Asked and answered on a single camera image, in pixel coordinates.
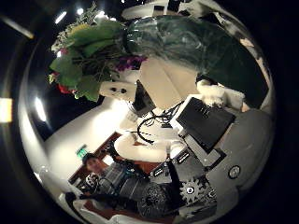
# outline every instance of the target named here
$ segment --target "black cable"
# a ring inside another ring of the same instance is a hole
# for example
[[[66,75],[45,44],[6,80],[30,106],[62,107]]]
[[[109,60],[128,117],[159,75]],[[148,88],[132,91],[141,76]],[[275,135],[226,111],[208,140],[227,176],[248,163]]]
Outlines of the black cable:
[[[144,137],[142,135],[142,132],[140,132],[140,129],[142,127],[142,125],[146,125],[147,127],[153,125],[154,121],[158,121],[159,123],[162,124],[169,124],[170,120],[176,115],[176,113],[178,112],[179,106],[182,105],[184,102],[180,102],[179,104],[175,105],[173,108],[170,108],[167,111],[164,111],[161,115],[156,115],[153,111],[150,111],[152,117],[148,118],[148,119],[144,119],[142,120],[142,122],[138,125],[137,127],[137,134],[138,136],[145,142],[152,144],[153,141],[147,139],[146,137]]]
[[[157,118],[163,118],[163,117],[164,117],[164,116],[152,116],[152,117],[149,118],[149,119],[144,119],[144,120],[142,120],[142,122],[141,122],[141,123],[138,125],[138,127],[137,127],[137,134],[138,134],[138,136],[139,136],[143,141],[152,144],[153,141],[151,141],[151,140],[145,138],[145,137],[141,134],[141,132],[140,132],[141,126],[142,126],[144,123],[146,123],[147,121],[151,120],[151,119],[157,119]]]

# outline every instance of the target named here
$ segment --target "wire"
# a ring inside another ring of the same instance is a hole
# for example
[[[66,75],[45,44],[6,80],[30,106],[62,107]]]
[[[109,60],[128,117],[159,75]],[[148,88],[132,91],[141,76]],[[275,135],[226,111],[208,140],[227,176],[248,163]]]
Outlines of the wire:
[[[149,121],[149,120],[151,120],[151,119],[157,119],[157,118],[163,118],[163,117],[164,117],[164,116],[152,116],[152,117],[149,118],[149,119],[144,119],[144,120],[142,120],[142,122],[141,122],[141,123],[138,125],[138,127],[137,127],[137,134],[138,134],[138,136],[139,136],[143,141],[152,144],[153,141],[151,141],[151,140],[145,138],[145,137],[141,134],[140,129],[141,129],[142,125],[145,124],[147,121]]]

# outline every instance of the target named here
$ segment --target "white wall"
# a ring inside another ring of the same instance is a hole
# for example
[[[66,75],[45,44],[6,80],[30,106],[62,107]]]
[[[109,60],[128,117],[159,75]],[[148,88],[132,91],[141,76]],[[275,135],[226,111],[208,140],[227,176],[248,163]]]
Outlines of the white wall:
[[[39,173],[42,166],[49,167],[48,158],[45,153],[45,142],[39,135],[36,126],[32,122],[28,114],[28,104],[26,102],[27,96],[27,79],[24,78],[21,83],[19,103],[18,103],[18,117],[21,141],[27,159],[35,173]]]
[[[87,145],[94,152],[117,129],[128,111],[125,102],[106,98],[98,107],[67,123],[46,141],[51,170],[68,179],[81,165],[76,151]]]

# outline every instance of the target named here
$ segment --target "metal gear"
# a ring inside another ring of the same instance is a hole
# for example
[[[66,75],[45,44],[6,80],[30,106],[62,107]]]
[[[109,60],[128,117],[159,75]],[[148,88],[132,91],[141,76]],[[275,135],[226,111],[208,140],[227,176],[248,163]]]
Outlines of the metal gear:
[[[180,188],[180,195],[185,200],[186,204],[195,203],[201,198],[205,192],[205,186],[199,181],[199,179],[190,179],[186,183],[182,183]]]

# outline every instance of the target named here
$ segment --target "fisheye lens view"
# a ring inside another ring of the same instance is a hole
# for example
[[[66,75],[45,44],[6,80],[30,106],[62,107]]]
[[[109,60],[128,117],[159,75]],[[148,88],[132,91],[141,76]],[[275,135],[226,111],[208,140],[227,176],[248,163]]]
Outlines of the fisheye lens view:
[[[14,106],[0,99],[16,112],[0,122],[18,122],[31,174],[59,207],[81,223],[212,223],[246,197],[277,103],[242,20],[212,0],[33,2],[32,26],[0,8],[32,43]]]

